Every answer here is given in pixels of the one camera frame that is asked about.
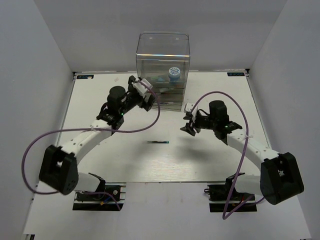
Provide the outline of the green refill pen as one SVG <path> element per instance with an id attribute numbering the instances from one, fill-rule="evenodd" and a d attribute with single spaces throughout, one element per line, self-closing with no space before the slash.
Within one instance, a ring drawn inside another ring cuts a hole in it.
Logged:
<path id="1" fill-rule="evenodd" d="M 169 144 L 168 140 L 149 140 L 147 141 L 148 144 Z"/>

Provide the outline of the blue cleaning gel jar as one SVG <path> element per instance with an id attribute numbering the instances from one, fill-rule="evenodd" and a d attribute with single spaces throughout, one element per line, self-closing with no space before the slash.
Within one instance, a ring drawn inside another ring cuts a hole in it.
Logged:
<path id="1" fill-rule="evenodd" d="M 168 70 L 170 82 L 178 82 L 181 78 L 181 70 L 179 67 L 173 66 Z"/>

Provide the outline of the clear plastic drawer organizer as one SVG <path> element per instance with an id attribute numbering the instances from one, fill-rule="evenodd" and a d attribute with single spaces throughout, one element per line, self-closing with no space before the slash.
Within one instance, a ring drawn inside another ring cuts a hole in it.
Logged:
<path id="1" fill-rule="evenodd" d="M 149 81 L 162 109 L 180 111 L 183 108 L 185 90 L 190 69 L 189 35 L 180 32 L 143 32 L 136 49 L 137 75 Z M 169 69 L 181 70 L 180 80 L 170 82 Z M 167 82 L 151 81 L 160 76 Z"/>

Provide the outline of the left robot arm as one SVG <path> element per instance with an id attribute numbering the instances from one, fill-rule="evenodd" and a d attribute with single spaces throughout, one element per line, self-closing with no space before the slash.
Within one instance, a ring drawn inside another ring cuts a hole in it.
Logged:
<path id="1" fill-rule="evenodd" d="M 126 113 L 134 107 L 147 112 L 152 108 L 157 99 L 152 87 L 146 79 L 133 75 L 128 79 L 127 88 L 112 87 L 89 128 L 60 146 L 47 147 L 39 180 L 63 195 L 75 191 L 88 192 L 96 200 L 103 198 L 106 181 L 96 174 L 79 172 L 78 165 L 102 141 L 120 132 Z"/>

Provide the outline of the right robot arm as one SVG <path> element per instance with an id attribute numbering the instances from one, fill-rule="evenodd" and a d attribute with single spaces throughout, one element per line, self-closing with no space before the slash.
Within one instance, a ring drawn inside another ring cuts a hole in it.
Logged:
<path id="1" fill-rule="evenodd" d="M 201 113 L 192 103 L 184 107 L 188 122 L 182 131 L 195 136 L 201 130 L 212 130 L 217 139 L 243 153 L 260 171 L 259 175 L 229 176 L 225 181 L 226 195 L 236 200 L 243 194 L 259 195 L 277 205 L 304 192 L 305 187 L 295 156 L 279 153 L 250 137 L 238 123 L 231 121 L 221 100 L 209 103 L 209 113 Z"/>

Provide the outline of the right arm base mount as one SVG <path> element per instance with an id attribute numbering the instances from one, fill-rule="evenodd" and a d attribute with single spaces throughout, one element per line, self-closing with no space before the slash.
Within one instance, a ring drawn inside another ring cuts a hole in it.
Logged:
<path id="1" fill-rule="evenodd" d="M 211 213 L 223 213 L 225 203 L 229 194 L 229 191 L 226 190 L 225 184 L 209 184 L 204 189 L 204 193 L 208 195 L 209 211 Z M 250 196 L 250 193 L 238 193 L 234 191 L 229 200 L 227 212 L 229 213 L 231 210 L 233 210 L 235 207 L 237 207 L 240 203 L 242 203 L 245 199 L 247 199 Z M 255 196 L 250 198 L 250 200 L 246 202 L 241 208 L 237 209 L 236 212 L 257 212 Z"/>

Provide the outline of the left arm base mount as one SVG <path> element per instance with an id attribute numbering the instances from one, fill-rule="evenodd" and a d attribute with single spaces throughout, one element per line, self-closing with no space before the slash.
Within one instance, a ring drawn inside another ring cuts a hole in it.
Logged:
<path id="1" fill-rule="evenodd" d="M 103 193 L 76 192 L 73 211 L 118 212 L 125 203 L 126 183 L 106 183 Z"/>

